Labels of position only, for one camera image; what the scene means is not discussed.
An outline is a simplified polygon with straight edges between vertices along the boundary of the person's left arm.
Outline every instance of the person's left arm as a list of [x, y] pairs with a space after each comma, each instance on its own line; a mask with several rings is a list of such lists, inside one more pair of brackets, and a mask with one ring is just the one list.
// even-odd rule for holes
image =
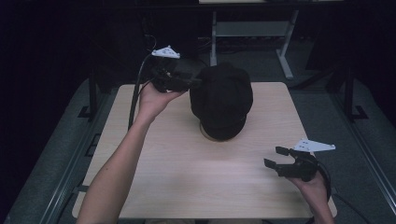
[[142, 90], [134, 124], [97, 173], [85, 195], [77, 223], [117, 223], [128, 196], [150, 124], [182, 92], [157, 92], [151, 83]]

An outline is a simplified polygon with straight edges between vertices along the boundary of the black cap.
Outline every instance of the black cap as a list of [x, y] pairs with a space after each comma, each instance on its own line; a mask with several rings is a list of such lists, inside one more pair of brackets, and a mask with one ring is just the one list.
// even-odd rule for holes
[[253, 104], [248, 73], [221, 63], [202, 69], [197, 78], [202, 84], [190, 90], [191, 111], [207, 135], [219, 141], [237, 136]]

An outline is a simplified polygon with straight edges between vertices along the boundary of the floor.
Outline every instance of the floor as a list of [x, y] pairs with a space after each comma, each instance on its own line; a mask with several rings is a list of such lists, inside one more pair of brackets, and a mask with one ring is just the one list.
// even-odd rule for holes
[[[311, 48], [309, 41], [294, 41], [290, 45], [287, 59], [293, 80], [284, 78], [272, 47], [220, 54], [218, 60], [244, 68], [252, 81], [279, 81], [294, 86], [318, 73], [304, 69]], [[200, 59], [208, 63], [208, 54], [200, 54]], [[177, 69], [196, 73], [203, 66], [201, 61], [181, 59]], [[350, 122], [342, 109], [343, 89], [336, 94], [328, 93], [325, 90], [328, 80], [325, 77], [304, 90], [290, 91], [290, 95], [308, 137], [337, 146], [334, 151], [317, 153], [317, 158], [332, 175], [333, 198], [338, 209], [336, 223], [364, 223], [360, 214], [370, 223], [396, 223], [396, 211], [391, 206], [395, 195], [393, 186], [396, 186], [396, 130], [358, 80], [354, 82], [354, 106], [361, 106], [368, 119]], [[111, 93], [97, 92], [98, 113], [89, 121], [78, 116], [81, 108], [89, 105], [88, 80], [81, 83], [6, 223], [67, 224], [76, 221], [71, 216], [76, 192], [117, 90], [116, 87]], [[270, 222], [289, 224], [306, 220], [268, 220], [267, 223]], [[137, 224], [143, 220], [120, 220], [119, 223]]]

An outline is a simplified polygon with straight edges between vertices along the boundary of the background table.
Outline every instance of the background table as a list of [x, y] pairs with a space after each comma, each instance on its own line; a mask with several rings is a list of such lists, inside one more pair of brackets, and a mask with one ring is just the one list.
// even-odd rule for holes
[[[263, 163], [263, 158], [293, 163], [275, 147], [293, 147], [306, 138], [289, 91], [283, 83], [252, 83], [252, 88], [246, 125], [227, 142], [202, 136], [188, 92], [171, 102], [148, 130], [120, 217], [311, 217], [299, 190]], [[133, 90], [120, 87], [83, 185], [90, 185], [126, 134]], [[75, 217], [83, 197], [81, 192]], [[330, 206], [335, 216], [332, 200]]]

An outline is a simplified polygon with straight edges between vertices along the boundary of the hand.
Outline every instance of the hand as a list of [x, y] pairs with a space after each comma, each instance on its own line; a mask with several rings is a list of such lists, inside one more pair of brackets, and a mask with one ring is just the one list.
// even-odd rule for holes
[[327, 202], [327, 190], [324, 177], [317, 172], [314, 178], [304, 182], [300, 178], [287, 178], [303, 194], [315, 217], [315, 223], [334, 223], [332, 212]]
[[154, 121], [154, 119], [166, 108], [169, 102], [183, 93], [184, 92], [176, 91], [166, 93], [158, 92], [152, 83], [148, 83], [140, 92], [139, 113], [137, 118]]

